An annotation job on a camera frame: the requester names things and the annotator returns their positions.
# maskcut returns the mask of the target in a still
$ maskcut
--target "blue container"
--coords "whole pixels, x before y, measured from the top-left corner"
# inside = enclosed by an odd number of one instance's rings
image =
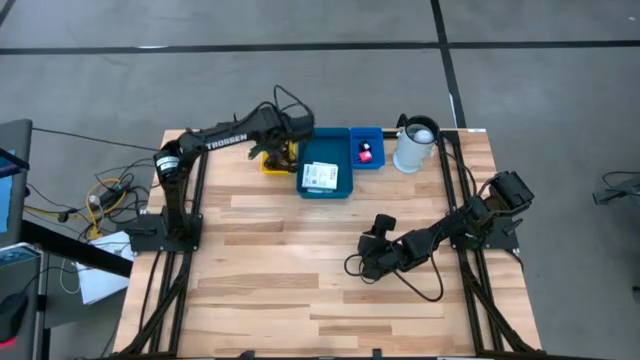
[[[371,145],[371,159],[370,163],[363,164],[360,162],[360,142],[367,140]],[[351,161],[354,169],[368,169],[375,170],[384,166],[384,138],[382,129],[378,127],[361,127],[351,128]]]
[[[298,143],[298,173],[296,188],[305,199],[345,199],[353,191],[351,138],[348,128],[316,128],[313,140]],[[338,165],[338,184],[330,193],[312,193],[302,187],[304,164],[323,162]]]

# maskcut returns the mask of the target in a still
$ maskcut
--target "white container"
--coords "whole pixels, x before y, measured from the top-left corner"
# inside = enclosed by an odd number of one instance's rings
[[[431,156],[436,137],[428,127],[411,124],[398,134],[398,144],[393,154],[393,165],[406,174],[420,170],[424,159]]]

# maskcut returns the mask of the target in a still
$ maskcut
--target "gray floor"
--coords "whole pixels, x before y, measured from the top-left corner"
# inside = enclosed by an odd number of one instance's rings
[[[441,3],[450,41],[640,38],[637,1]],[[436,39],[422,0],[17,0],[0,28],[0,48]],[[499,169],[518,171],[537,196],[519,237],[545,349],[640,358],[640,305],[630,291],[640,284],[638,212],[627,201],[591,200],[602,173],[640,170],[640,48],[452,56],[467,125],[488,129]],[[242,114],[274,83],[306,100],[320,126],[390,126],[401,112],[454,126],[438,50],[0,56],[0,79],[0,119],[146,146],[157,146],[166,128]],[[145,156],[35,133],[29,181],[77,206],[93,173]],[[140,184],[150,179],[137,172]],[[35,196],[28,203],[47,206]],[[99,355],[123,294],[85,307],[57,276],[51,281],[52,358]]]

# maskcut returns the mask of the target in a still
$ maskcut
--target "wooden tabletop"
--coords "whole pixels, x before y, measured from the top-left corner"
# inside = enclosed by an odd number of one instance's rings
[[[163,143],[181,133],[167,131]],[[467,130],[460,130],[460,137],[465,163],[480,185],[496,171],[489,138]],[[376,214],[398,219],[390,239],[445,215],[437,149],[422,170],[406,175],[391,160],[395,140],[386,140],[387,165],[355,171],[349,199],[305,200],[296,193],[295,176],[260,173],[258,160],[247,160],[251,146],[209,154],[205,225],[191,268],[180,356],[237,356],[245,350],[257,356],[371,356],[375,348],[385,356],[473,354],[457,255],[448,241],[434,256],[445,288],[438,303],[425,302],[395,276],[367,285],[343,270],[344,259],[356,252],[360,233],[371,227]],[[162,203],[161,190],[153,189],[149,209],[158,212]],[[496,305],[526,342],[539,347],[519,264],[504,251],[485,255]],[[154,256],[135,259],[114,351],[138,331]],[[147,316],[155,308],[163,264],[161,258]],[[427,295],[438,292],[430,262],[406,279]],[[479,303],[478,309],[490,349]],[[161,349],[167,349],[170,327],[169,320]]]

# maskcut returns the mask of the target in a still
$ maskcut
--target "small blue box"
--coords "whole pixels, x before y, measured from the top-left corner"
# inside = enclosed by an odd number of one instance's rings
[[[298,172],[296,189],[305,199],[345,199],[353,191],[353,169],[349,156],[351,131],[348,128],[316,128],[313,140],[298,143]],[[338,165],[336,190],[328,193],[308,192],[302,187],[304,164],[323,162]]]
[[[371,145],[370,163],[363,164],[360,162],[360,142],[366,140]],[[384,166],[384,138],[382,128],[379,127],[359,127],[351,128],[351,162],[354,169],[375,170]]]

